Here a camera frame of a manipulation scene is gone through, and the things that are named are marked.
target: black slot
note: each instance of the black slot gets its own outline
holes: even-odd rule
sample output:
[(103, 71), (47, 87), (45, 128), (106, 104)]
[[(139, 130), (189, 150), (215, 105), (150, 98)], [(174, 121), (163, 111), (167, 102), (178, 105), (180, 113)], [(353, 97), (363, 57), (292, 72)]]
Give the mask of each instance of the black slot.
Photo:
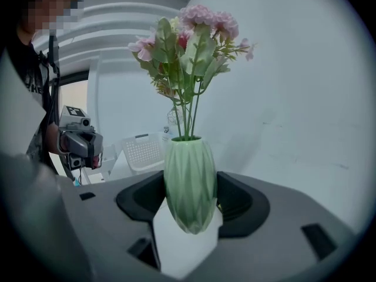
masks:
[(95, 197), (95, 194), (92, 192), (85, 192), (85, 193), (80, 194), (80, 198), (82, 200), (88, 200), (88, 199), (91, 199), (92, 197)]
[(128, 250), (128, 253), (138, 260), (145, 262), (146, 264), (159, 270), (155, 255), (153, 252), (152, 241), (146, 238), (140, 238), (135, 244)]
[(319, 260), (324, 259), (336, 250), (336, 244), (330, 239), (328, 233), (326, 233), (319, 224), (308, 224), (301, 227), (301, 230)]
[(116, 203), (131, 219), (153, 222), (165, 194), (163, 171), (122, 190)]
[(80, 133), (79, 136), (88, 142), (90, 142), (94, 137), (93, 134), (89, 134), (89, 133)]
[(224, 172), (217, 173), (217, 181), (223, 216), (218, 237), (238, 238), (254, 233), (269, 216), (270, 205), (266, 196)]

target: window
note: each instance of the window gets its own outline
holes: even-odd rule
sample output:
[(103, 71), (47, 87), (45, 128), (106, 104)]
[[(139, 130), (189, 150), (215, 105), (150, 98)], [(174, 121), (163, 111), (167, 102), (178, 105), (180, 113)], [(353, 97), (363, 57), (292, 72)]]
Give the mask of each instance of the window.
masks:
[[(88, 81), (81, 80), (78, 82), (69, 83), (66, 85), (61, 85), (59, 87), (59, 117), (63, 106), (74, 106), (76, 108), (82, 109), (85, 113), (88, 112), (86, 103), (88, 100)], [(61, 164), (60, 157), (53, 153), (50, 153), (50, 157), (53, 165), (55, 166), (57, 172), (61, 176), (66, 176), (64, 168)], [(79, 170), (74, 170), (72, 172), (74, 177), (79, 176)]]

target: hand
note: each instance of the hand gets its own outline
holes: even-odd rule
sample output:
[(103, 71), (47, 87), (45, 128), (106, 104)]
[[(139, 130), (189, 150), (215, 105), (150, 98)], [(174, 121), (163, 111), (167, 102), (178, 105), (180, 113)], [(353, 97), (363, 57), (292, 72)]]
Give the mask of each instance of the hand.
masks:
[(65, 135), (62, 135), (60, 137), (60, 148), (64, 151), (64, 152), (67, 152), (68, 151), (68, 144), (67, 144), (67, 137)]
[(93, 158), (93, 165), (94, 165), (94, 169), (99, 167), (99, 156), (95, 156)]

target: pink flower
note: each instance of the pink flower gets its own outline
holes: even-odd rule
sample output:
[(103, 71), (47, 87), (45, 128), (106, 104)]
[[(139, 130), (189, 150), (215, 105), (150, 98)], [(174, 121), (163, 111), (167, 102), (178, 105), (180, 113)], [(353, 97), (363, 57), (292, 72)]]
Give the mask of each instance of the pink flower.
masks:
[(129, 43), (128, 48), (132, 52), (138, 52), (137, 57), (145, 62), (150, 62), (152, 54), (150, 49), (155, 44), (155, 32), (153, 32), (148, 38), (141, 38), (136, 36), (138, 41), (136, 43)]
[(181, 47), (184, 48), (184, 50), (187, 49), (187, 43), (189, 38), (193, 35), (193, 30), (187, 30), (183, 29), (182, 31), (179, 32), (179, 38), (178, 38), (178, 43)]
[(193, 5), (180, 10), (179, 15), (182, 25), (193, 29), (197, 24), (214, 25), (214, 13), (203, 5)]
[(228, 12), (214, 14), (214, 27), (224, 39), (235, 39), (239, 35), (239, 26), (233, 16)]
[(255, 48), (256, 44), (249, 45), (249, 41), (247, 38), (244, 38), (241, 40), (241, 43), (237, 46), (238, 48), (244, 48), (244, 51), (247, 52), (246, 54), (246, 60), (249, 61), (250, 59), (253, 59), (253, 50)]
[(238, 45), (239, 48), (246, 48), (249, 46), (250, 45), (249, 45), (249, 41), (247, 38), (242, 39), (240, 45)]
[(252, 44), (251, 47), (249, 47), (248, 53), (246, 55), (246, 60), (249, 61), (250, 59), (253, 59), (253, 49), (256, 46), (256, 44)]

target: black shirt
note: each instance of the black shirt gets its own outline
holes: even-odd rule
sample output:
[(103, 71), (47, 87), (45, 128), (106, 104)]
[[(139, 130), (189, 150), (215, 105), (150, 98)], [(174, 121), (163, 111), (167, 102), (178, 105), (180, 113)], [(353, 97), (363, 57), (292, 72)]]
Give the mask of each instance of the black shirt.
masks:
[[(48, 64), (34, 50), (33, 45), (24, 45), (18, 38), (16, 32), (8, 39), (6, 48), (9, 57), (26, 88), (30, 91), (33, 98), (48, 112), (51, 103), (49, 94), (49, 75)], [(46, 127), (46, 117), (40, 127), (35, 132), (30, 142), (27, 155), (38, 162), (51, 165), (48, 152), (44, 145), (44, 131)]]

